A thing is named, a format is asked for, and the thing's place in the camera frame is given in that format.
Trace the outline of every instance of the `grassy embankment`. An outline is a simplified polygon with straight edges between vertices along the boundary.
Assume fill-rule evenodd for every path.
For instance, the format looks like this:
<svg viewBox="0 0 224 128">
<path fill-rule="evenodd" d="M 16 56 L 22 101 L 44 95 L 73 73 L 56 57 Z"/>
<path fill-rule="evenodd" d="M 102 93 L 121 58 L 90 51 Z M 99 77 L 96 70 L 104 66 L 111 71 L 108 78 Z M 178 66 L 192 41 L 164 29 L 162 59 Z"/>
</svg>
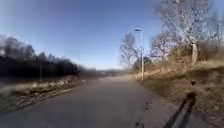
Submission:
<svg viewBox="0 0 224 128">
<path fill-rule="evenodd" d="M 22 109 L 48 98 L 71 91 L 85 80 L 68 76 L 61 79 L 44 79 L 2 88 L 0 90 L 0 115 Z"/>
<path fill-rule="evenodd" d="M 224 127 L 224 62 L 200 62 L 191 68 L 157 69 L 135 78 L 146 88 L 175 104 L 195 92 L 195 115 L 214 126 Z"/>
</svg>

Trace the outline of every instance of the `tree trunk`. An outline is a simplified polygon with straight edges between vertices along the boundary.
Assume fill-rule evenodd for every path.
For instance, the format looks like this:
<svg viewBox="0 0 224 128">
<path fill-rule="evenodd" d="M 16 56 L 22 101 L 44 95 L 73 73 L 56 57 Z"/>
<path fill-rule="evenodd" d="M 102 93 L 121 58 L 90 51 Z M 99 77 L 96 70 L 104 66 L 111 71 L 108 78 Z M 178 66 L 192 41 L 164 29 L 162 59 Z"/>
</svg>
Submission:
<svg viewBox="0 0 224 128">
<path fill-rule="evenodd" d="M 195 42 L 192 42 L 192 65 L 195 65 L 198 60 L 198 49 Z"/>
</svg>

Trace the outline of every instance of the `grass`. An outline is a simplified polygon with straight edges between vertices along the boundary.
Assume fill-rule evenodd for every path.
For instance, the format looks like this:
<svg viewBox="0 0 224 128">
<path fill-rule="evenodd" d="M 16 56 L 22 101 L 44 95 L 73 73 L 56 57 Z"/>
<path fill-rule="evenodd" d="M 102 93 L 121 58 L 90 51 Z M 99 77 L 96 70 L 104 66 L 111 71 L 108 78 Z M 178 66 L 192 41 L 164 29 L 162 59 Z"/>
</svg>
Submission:
<svg viewBox="0 0 224 128">
<path fill-rule="evenodd" d="M 187 93 L 195 92 L 193 112 L 214 126 L 224 127 L 222 62 L 201 62 L 191 69 L 157 70 L 145 76 L 141 84 L 175 104 L 180 104 Z"/>
<path fill-rule="evenodd" d="M 40 101 L 71 91 L 84 80 L 26 83 L 0 92 L 0 115 L 22 109 Z"/>
</svg>

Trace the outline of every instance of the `road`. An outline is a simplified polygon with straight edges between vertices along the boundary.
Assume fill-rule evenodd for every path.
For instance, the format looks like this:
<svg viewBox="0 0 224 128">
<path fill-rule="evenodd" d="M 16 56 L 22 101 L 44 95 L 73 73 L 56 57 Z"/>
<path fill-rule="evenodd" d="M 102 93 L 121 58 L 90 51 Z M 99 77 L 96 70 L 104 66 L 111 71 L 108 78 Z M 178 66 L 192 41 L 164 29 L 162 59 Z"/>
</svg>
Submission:
<svg viewBox="0 0 224 128">
<path fill-rule="evenodd" d="M 1 116 L 0 127 L 162 128 L 177 109 L 178 106 L 138 85 L 130 76 L 106 77 Z M 206 128 L 207 125 L 190 115 L 181 127 Z"/>
</svg>

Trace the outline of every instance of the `street lamp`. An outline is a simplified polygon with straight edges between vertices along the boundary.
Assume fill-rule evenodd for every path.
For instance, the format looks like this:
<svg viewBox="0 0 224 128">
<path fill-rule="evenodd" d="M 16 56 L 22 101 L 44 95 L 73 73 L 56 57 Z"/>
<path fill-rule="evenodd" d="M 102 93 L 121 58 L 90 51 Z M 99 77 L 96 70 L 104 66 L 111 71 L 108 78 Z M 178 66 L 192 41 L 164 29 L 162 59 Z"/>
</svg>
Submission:
<svg viewBox="0 0 224 128">
<path fill-rule="evenodd" d="M 142 30 L 141 29 L 135 29 L 135 32 L 140 32 L 141 34 L 141 57 L 142 57 L 142 80 L 144 79 L 144 44 L 143 44 L 143 38 L 142 38 Z"/>
</svg>

